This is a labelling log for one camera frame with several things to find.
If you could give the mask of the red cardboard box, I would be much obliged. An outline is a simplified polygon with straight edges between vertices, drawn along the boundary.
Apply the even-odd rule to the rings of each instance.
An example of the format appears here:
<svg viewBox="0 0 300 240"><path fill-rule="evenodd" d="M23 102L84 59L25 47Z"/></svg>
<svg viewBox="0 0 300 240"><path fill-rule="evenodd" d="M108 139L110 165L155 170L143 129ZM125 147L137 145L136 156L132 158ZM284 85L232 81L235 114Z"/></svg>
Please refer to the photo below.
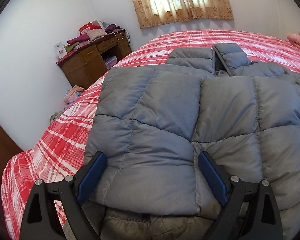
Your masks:
<svg viewBox="0 0 300 240"><path fill-rule="evenodd" d="M95 25L91 22L86 23L85 25L81 26L79 28L79 33L81 35L86 34L88 31L94 30L94 29L101 29L102 27L100 25Z"/></svg>

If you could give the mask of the beige patterned window curtain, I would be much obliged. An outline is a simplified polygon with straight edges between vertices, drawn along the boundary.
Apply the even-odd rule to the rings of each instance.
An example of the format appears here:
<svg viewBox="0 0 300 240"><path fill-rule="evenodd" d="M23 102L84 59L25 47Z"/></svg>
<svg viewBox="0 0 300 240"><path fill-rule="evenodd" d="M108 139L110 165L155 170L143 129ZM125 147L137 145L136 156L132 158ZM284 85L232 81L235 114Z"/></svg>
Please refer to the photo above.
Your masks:
<svg viewBox="0 0 300 240"><path fill-rule="evenodd" d="M233 20L228 0L132 0L141 29L197 19Z"/></svg>

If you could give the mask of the purple folded garment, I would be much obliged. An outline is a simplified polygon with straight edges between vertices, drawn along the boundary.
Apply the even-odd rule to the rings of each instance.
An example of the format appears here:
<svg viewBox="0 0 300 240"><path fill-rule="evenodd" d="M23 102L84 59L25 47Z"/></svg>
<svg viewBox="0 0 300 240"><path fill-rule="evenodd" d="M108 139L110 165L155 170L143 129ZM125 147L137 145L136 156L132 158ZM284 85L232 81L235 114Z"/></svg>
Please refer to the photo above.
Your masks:
<svg viewBox="0 0 300 240"><path fill-rule="evenodd" d="M110 33L114 32L117 29L120 29L120 26L117 26L116 24L110 24L107 27L105 27L104 31L107 34L110 34Z"/></svg>

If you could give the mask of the green folded garment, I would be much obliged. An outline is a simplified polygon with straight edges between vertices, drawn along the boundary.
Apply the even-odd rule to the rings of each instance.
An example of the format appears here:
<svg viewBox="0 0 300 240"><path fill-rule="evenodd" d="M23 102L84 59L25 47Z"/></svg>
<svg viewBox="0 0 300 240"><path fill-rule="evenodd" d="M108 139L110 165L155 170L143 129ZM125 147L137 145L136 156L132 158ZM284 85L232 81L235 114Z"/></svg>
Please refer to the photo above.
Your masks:
<svg viewBox="0 0 300 240"><path fill-rule="evenodd" d="M76 42L76 43L73 43L73 44L66 45L66 46L65 46L66 53L70 53L70 52L73 51L74 48L75 48L76 46L78 46L78 45L79 45L79 42Z"/></svg>

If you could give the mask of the pile of clothes on floor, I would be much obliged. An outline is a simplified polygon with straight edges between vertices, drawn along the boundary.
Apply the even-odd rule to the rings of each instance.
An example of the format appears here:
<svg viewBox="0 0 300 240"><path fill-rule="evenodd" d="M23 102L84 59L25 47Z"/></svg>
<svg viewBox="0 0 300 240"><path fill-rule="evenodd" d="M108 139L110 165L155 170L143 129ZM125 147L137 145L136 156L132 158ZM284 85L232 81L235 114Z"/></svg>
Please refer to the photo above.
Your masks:
<svg viewBox="0 0 300 240"><path fill-rule="evenodd" d="M71 107L83 92L85 92L83 87L74 85L74 87L72 87L65 95L63 105L64 110L67 110L69 107Z"/></svg>

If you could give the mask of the magenta folded garment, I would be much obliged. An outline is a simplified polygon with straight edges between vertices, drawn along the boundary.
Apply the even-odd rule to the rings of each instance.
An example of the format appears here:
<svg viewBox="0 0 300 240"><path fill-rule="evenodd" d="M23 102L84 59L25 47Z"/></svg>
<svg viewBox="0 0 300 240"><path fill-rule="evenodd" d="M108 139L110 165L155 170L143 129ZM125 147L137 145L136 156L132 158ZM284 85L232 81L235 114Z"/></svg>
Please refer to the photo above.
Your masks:
<svg viewBox="0 0 300 240"><path fill-rule="evenodd" d="M69 45L72 45L74 43L81 43L81 42L85 42L85 41L89 41L90 38L89 38L89 35L88 34L82 34L82 35L79 35L78 37L76 38L72 38L70 40L67 41L67 44Z"/></svg>

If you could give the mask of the white card with picture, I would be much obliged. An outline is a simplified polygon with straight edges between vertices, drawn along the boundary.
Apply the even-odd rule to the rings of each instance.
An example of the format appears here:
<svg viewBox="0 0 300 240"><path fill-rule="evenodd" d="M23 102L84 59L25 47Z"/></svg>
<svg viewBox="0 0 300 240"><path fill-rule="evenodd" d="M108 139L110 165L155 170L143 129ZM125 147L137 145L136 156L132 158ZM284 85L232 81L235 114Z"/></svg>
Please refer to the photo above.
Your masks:
<svg viewBox="0 0 300 240"><path fill-rule="evenodd" d="M67 54L66 48L62 42L58 42L53 47L59 59L63 58Z"/></svg>

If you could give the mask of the grey puffer jacket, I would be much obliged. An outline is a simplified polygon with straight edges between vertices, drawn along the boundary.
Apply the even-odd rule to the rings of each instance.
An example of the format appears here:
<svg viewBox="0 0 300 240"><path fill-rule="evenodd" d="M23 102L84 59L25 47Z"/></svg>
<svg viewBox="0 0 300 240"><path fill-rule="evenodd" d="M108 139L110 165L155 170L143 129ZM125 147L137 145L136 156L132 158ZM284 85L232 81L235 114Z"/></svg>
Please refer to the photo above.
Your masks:
<svg viewBox="0 0 300 240"><path fill-rule="evenodd" d="M112 68L84 162L98 151L108 165L83 211L101 239L202 239L221 210L203 151L243 181L269 181L284 239L300 232L300 73L235 43Z"/></svg>

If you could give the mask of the brown wooden desk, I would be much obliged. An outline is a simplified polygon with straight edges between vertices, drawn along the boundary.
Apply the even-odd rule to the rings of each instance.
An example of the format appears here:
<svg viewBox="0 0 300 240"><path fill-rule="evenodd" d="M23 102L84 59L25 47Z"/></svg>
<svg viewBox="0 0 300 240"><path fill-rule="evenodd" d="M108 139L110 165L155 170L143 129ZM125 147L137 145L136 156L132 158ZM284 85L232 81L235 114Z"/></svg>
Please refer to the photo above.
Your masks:
<svg viewBox="0 0 300 240"><path fill-rule="evenodd" d="M120 29L72 51L56 64L61 68L70 85L88 89L108 71L106 59L114 56L117 61L121 61L131 52L127 32L125 29Z"/></svg>

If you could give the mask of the purple storage box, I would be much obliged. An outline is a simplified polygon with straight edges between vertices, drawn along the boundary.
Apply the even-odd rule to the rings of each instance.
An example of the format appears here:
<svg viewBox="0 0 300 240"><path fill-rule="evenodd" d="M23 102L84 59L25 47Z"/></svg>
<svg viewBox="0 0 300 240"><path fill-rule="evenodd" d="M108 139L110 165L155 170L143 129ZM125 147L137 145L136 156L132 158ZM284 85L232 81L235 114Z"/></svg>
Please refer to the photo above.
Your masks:
<svg viewBox="0 0 300 240"><path fill-rule="evenodd" d="M105 59L104 63L106 65L106 68L110 69L113 66L115 66L115 64L117 64L117 57L116 56L109 57Z"/></svg>

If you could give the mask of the beige folded garment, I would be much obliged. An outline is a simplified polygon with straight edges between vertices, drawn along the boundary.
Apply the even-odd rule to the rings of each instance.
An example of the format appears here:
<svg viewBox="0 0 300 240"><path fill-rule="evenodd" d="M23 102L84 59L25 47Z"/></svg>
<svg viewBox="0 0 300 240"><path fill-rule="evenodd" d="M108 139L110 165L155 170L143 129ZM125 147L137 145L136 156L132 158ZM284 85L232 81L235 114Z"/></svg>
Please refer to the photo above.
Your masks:
<svg viewBox="0 0 300 240"><path fill-rule="evenodd" d="M93 29L93 30L87 31L87 35L89 37L90 42L93 42L98 38L106 36L107 33L103 29Z"/></svg>

